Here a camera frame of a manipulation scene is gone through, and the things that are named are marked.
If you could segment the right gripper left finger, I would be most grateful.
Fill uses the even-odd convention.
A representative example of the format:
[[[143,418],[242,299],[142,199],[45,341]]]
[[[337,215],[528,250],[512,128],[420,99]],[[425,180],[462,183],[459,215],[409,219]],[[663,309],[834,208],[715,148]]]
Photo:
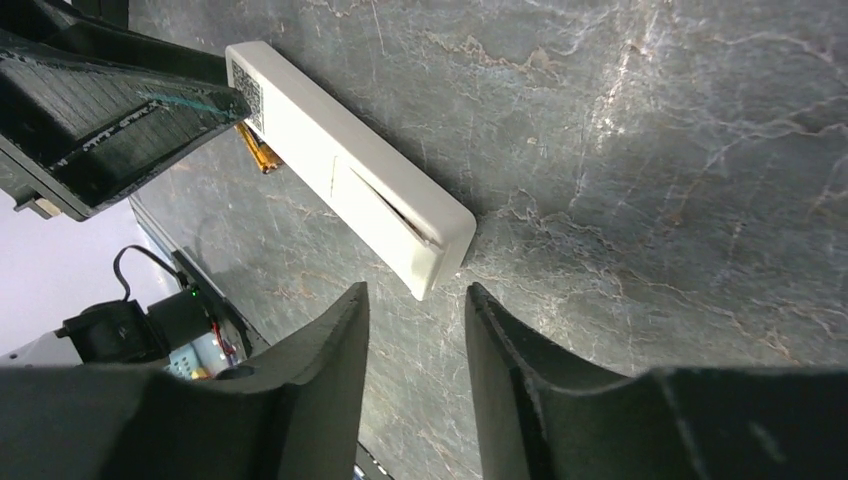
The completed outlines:
[[[215,379],[128,365],[1,372],[5,479],[349,479],[369,343],[365,283]]]

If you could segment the white remote control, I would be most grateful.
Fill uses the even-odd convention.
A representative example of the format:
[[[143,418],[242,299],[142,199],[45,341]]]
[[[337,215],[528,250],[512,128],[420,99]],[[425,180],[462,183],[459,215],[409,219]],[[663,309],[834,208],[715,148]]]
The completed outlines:
[[[474,215],[264,41],[227,46],[246,124],[406,285],[414,298],[459,270]]]

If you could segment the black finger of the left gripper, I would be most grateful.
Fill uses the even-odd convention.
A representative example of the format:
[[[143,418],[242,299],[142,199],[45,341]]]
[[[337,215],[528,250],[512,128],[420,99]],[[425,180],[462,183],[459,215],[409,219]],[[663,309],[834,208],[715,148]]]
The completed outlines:
[[[225,60],[134,32],[125,1],[1,5],[1,189],[88,220],[246,119]]]

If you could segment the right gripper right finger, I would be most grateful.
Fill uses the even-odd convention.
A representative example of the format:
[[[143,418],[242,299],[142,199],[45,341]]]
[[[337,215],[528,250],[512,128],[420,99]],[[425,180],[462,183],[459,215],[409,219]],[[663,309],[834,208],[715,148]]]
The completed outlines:
[[[627,377],[566,350],[482,285],[465,338],[487,479],[843,479],[847,372],[658,367]]]

